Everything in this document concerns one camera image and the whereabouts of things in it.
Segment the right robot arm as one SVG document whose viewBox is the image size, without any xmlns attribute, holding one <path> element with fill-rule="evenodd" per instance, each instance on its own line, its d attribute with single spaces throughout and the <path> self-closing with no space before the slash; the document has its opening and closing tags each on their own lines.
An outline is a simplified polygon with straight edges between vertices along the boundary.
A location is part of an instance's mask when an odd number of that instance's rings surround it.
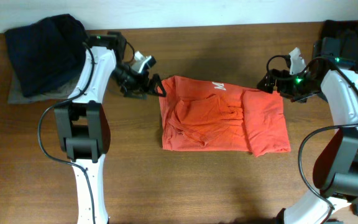
<svg viewBox="0 0 358 224">
<path fill-rule="evenodd" d="M 319 96 L 329 104 L 334 136 L 315 161 L 307 192 L 274 222 L 331 223 L 336 211 L 358 203 L 358 40 L 324 37 L 310 62 L 298 49 L 284 60 L 287 68 L 268 68 L 257 88 L 299 103 Z"/>
</svg>

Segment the red printed t-shirt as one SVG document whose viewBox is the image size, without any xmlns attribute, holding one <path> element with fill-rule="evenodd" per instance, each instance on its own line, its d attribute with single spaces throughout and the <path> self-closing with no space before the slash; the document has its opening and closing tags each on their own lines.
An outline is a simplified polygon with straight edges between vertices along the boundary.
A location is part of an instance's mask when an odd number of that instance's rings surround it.
<svg viewBox="0 0 358 224">
<path fill-rule="evenodd" d="M 290 152 L 281 96 L 228 83 L 173 76 L 159 99 L 168 151 Z"/>
</svg>

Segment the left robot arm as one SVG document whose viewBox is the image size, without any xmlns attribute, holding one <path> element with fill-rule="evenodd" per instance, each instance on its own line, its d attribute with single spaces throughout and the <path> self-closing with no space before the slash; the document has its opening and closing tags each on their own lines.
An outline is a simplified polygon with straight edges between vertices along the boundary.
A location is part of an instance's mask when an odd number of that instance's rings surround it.
<svg viewBox="0 0 358 224">
<path fill-rule="evenodd" d="M 133 51 L 120 32 L 91 35 L 85 41 L 85 64 L 67 100 L 53 107 L 65 163 L 73 168 L 78 199 L 78 223 L 109 223 L 104 201 L 103 166 L 111 143 L 111 130 L 103 109 L 110 80 L 128 98 L 165 97 L 159 75 L 149 74 L 156 61 Z"/>
</svg>

